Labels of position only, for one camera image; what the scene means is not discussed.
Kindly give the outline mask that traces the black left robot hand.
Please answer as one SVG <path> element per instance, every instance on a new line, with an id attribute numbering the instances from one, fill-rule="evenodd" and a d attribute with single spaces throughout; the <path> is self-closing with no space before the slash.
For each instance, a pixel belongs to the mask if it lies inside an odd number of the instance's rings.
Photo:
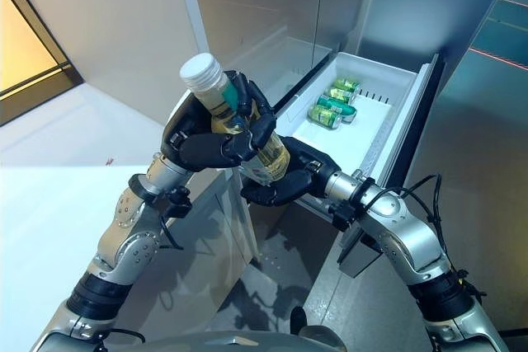
<path id="1" fill-rule="evenodd" d="M 230 70 L 227 77 L 239 96 L 235 114 L 247 118 L 255 105 L 260 117 L 238 134 L 215 133 L 212 115 L 189 93 L 164 127 L 160 147 L 161 153 L 179 167 L 193 172 L 238 167 L 253 159 L 270 140 L 276 117 L 260 88 L 244 73 Z"/>

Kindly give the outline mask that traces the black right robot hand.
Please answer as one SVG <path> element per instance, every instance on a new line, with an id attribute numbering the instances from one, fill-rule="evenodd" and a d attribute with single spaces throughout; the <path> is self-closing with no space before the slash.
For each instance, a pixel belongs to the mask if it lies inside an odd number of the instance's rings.
<path id="1" fill-rule="evenodd" d="M 290 154 L 285 175 L 270 185 L 250 180 L 240 195 L 248 202 L 266 207 L 288 204 L 305 194 L 324 198 L 330 177 L 341 168 L 326 153 L 297 138 L 280 136 L 280 140 Z"/>

